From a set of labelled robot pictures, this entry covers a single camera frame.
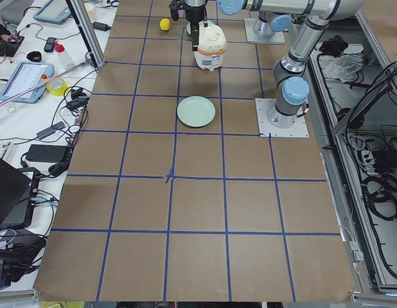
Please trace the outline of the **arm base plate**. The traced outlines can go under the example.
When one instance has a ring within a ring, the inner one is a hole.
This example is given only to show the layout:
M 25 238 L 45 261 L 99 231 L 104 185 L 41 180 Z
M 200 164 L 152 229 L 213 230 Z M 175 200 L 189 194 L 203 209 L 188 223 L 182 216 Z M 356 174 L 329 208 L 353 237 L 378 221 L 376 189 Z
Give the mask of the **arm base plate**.
M 253 18 L 245 18 L 244 23 L 248 43 L 274 45 L 285 44 L 285 36 L 283 32 L 272 31 L 268 23 Z
M 309 138 L 303 109 L 296 115 L 282 115 L 276 110 L 276 99 L 256 98 L 259 135 L 276 138 Z

